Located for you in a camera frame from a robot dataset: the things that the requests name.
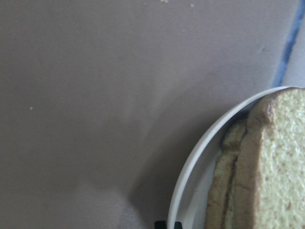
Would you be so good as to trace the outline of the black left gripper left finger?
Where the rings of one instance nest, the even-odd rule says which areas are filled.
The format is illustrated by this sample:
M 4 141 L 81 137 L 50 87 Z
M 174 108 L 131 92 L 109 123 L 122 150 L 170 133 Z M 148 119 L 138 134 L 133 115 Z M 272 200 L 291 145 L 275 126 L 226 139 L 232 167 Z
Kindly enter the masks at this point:
M 166 221 L 155 221 L 154 228 L 155 229 L 166 229 Z

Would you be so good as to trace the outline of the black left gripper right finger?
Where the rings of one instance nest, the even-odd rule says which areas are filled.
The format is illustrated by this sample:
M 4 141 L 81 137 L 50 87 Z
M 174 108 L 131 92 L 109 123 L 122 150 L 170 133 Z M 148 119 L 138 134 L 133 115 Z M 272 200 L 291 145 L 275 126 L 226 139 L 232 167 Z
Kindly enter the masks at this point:
M 182 223 L 176 221 L 176 222 L 174 223 L 174 229 L 183 229 Z

